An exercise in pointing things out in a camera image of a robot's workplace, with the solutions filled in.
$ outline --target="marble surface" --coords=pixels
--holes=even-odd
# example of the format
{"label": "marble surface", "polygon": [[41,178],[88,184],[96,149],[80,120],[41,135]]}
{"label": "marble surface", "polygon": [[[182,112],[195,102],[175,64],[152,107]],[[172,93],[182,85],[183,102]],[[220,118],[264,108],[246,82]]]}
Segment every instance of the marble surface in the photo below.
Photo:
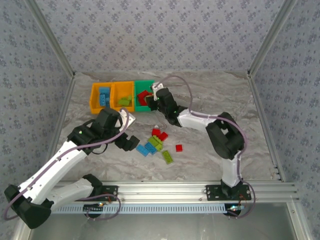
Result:
{"label": "marble surface", "polygon": [[[74,127],[95,118],[90,113],[89,98],[94,82],[161,80],[167,75],[179,75],[190,84],[193,94],[193,110],[220,114],[230,113],[246,132],[249,144],[241,160],[241,173],[246,180],[273,180],[275,172],[254,99],[244,72],[181,71],[181,72],[113,72],[77,73],[70,104],[63,123],[59,145],[66,140]],[[176,102],[188,106],[187,87],[178,79],[168,80],[166,87]],[[222,159],[216,154],[206,133],[168,124],[157,111],[134,112],[135,123],[126,131],[145,144],[157,125],[169,137],[163,143],[174,160],[167,165],[160,152],[144,157],[135,149],[125,152],[114,144],[101,155],[89,155],[78,163],[64,180],[78,180],[85,174],[93,174],[100,180],[220,180]],[[176,152],[175,145],[182,144],[183,152]]]}

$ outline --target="patterned wall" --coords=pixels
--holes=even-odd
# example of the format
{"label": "patterned wall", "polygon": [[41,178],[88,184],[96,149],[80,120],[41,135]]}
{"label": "patterned wall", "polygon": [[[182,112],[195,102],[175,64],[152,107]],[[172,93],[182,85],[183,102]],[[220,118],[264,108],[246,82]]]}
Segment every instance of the patterned wall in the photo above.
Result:
{"label": "patterned wall", "polygon": [[246,70],[283,0],[38,0],[74,70]]}
{"label": "patterned wall", "polygon": [[320,2],[300,0],[254,77],[288,181],[320,239]]}
{"label": "patterned wall", "polygon": [[[44,163],[68,83],[24,2],[1,0],[1,215],[8,184],[25,181]],[[15,223],[1,217],[0,239],[11,239]]]}

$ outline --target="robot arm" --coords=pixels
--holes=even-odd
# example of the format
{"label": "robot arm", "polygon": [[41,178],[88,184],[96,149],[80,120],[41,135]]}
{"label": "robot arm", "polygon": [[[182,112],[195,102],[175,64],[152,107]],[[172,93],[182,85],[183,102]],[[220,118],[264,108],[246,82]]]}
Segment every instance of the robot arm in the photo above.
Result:
{"label": "robot arm", "polygon": [[[29,228],[37,228],[47,220],[53,210],[67,203],[101,194],[99,187],[102,183],[91,174],[84,176],[73,184],[53,190],[53,187],[71,168],[101,145],[80,150],[76,149],[70,151],[61,159],[58,159],[58,157],[71,148],[98,143],[114,137],[123,130],[123,123],[126,120],[127,114],[125,111],[119,113],[110,108],[103,109],[96,119],[74,128],[59,151],[37,173],[19,186],[9,185],[7,187],[4,194],[9,202],[27,189],[11,205],[11,208]],[[134,121],[135,118],[129,113],[128,126]],[[127,137],[128,135],[123,133],[114,143],[120,149],[131,151],[136,148],[139,139],[135,136],[131,136],[130,139],[127,139]],[[40,178],[36,183],[29,187],[33,180],[39,176]]]}
{"label": "robot arm", "polygon": [[[242,184],[237,174],[237,154],[244,148],[241,133],[226,121],[200,117],[206,115],[195,111],[191,114],[187,107],[177,105],[168,88],[165,88],[162,83],[157,85],[157,82],[152,85],[153,96],[146,97],[148,106],[151,110],[163,113],[172,125],[207,132],[214,150],[223,158],[221,184],[225,185],[226,194],[230,196],[234,192],[232,188]],[[227,112],[214,116],[236,123]]]}

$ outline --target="green lego brick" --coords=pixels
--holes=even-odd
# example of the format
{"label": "green lego brick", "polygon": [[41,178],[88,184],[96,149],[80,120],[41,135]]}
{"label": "green lego brick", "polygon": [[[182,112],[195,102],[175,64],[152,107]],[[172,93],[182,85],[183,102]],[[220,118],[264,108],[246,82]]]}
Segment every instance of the green lego brick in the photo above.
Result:
{"label": "green lego brick", "polygon": [[129,104],[130,104],[130,100],[120,99],[120,100],[118,101],[118,104],[127,107],[127,106],[129,106]]}
{"label": "green lego brick", "polygon": [[156,136],[152,136],[148,139],[148,142],[151,143],[154,147],[162,145],[162,141]]}
{"label": "green lego brick", "polygon": [[130,102],[132,101],[132,96],[129,95],[129,96],[124,96],[121,98],[121,100],[129,100]]}
{"label": "green lego brick", "polygon": [[155,146],[155,149],[157,149],[158,152],[160,152],[162,150],[162,145],[158,144],[157,146]]}
{"label": "green lego brick", "polygon": [[157,136],[155,136],[155,135],[153,135],[152,136],[159,144],[161,144],[162,145],[162,141],[160,140],[160,138],[158,138]]}
{"label": "green lego brick", "polygon": [[174,162],[170,153],[167,150],[162,152],[162,156],[164,157],[166,164],[171,164]]}

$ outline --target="cable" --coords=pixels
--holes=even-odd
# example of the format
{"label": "cable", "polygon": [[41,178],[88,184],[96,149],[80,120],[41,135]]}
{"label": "cable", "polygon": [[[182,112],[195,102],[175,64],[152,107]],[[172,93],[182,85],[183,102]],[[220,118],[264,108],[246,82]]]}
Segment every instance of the cable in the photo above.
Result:
{"label": "cable", "polygon": [[116,217],[119,214],[119,212],[121,210],[121,201],[116,195],[113,195],[113,194],[105,193],[105,194],[101,194],[101,195],[97,195],[97,196],[89,196],[89,197],[85,197],[85,198],[80,198],[79,201],[92,200],[92,199],[97,199],[97,198],[102,198],[102,197],[113,197],[118,201],[119,207],[116,210],[115,214],[108,216],[108,217],[93,218],[93,217],[89,217],[89,212],[91,210],[91,208],[89,208],[86,211],[86,217],[88,219],[93,220],[93,221],[104,221],[104,220],[113,219],[114,217]]}
{"label": "cable", "polygon": [[183,77],[180,77],[180,76],[177,76],[177,75],[166,76],[161,81],[159,81],[158,84],[155,85],[155,87],[158,87],[161,83],[163,83],[164,81],[166,81],[166,80],[168,80],[170,78],[178,78],[178,79],[182,80],[185,83],[185,85],[188,88],[189,93],[190,93],[189,111],[193,116],[196,116],[196,117],[199,117],[199,118],[203,118],[203,119],[208,119],[209,118],[209,119],[217,119],[217,120],[220,120],[220,121],[227,122],[227,123],[231,124],[232,126],[234,126],[241,133],[241,135],[243,137],[244,145],[243,145],[243,149],[240,151],[240,153],[237,155],[237,158],[236,158],[236,173],[237,173],[237,177],[240,180],[240,182],[242,182],[243,184],[248,185],[249,188],[251,188],[251,191],[252,191],[252,194],[253,194],[253,203],[252,203],[252,207],[249,209],[249,211],[246,212],[242,216],[238,216],[238,215],[234,214],[231,211],[227,211],[227,212],[230,212],[231,214],[235,215],[238,219],[242,219],[242,218],[248,216],[252,212],[252,210],[255,208],[255,205],[256,205],[256,193],[255,193],[255,190],[252,187],[252,185],[250,183],[248,183],[247,181],[244,181],[240,176],[240,156],[246,151],[247,146],[248,146],[248,138],[247,138],[245,132],[237,124],[235,124],[233,121],[230,121],[229,119],[226,119],[224,117],[208,115],[208,114],[198,114],[198,113],[193,112],[192,111],[193,95],[192,95],[191,88],[190,88],[189,84],[187,83],[187,81]]}
{"label": "cable", "polygon": [[16,217],[18,217],[18,215],[15,215],[15,216],[10,216],[8,217],[7,214],[8,214],[8,211],[9,209],[11,208],[12,204],[15,203],[15,201],[20,198],[23,194],[26,193],[26,191],[28,189],[30,189],[54,164],[56,164],[63,156],[67,155],[68,153],[72,152],[73,150],[78,150],[78,149],[84,149],[84,148],[91,148],[91,147],[95,147],[95,146],[98,146],[98,145],[102,145],[102,144],[108,144],[114,140],[116,140],[118,137],[120,137],[128,128],[128,124],[129,124],[129,118],[130,118],[130,115],[129,115],[129,112],[126,108],[122,107],[120,109],[120,111],[125,111],[126,113],[126,121],[125,121],[125,124],[124,124],[124,127],[123,129],[115,136],[107,139],[107,140],[103,140],[103,141],[100,141],[100,142],[95,142],[95,143],[91,143],[91,144],[84,144],[84,145],[79,145],[79,146],[75,146],[75,147],[72,147],[68,150],[66,150],[65,152],[63,152],[60,156],[58,156],[56,158],[55,161],[53,161],[52,163],[50,163],[42,172],[39,173],[38,176],[36,176],[34,178],[34,180],[24,189],[22,190],[21,192],[19,192],[10,202],[9,204],[5,207],[4,211],[3,211],[3,218],[4,220],[8,221],[8,220],[12,220],[12,219],[15,219]]}

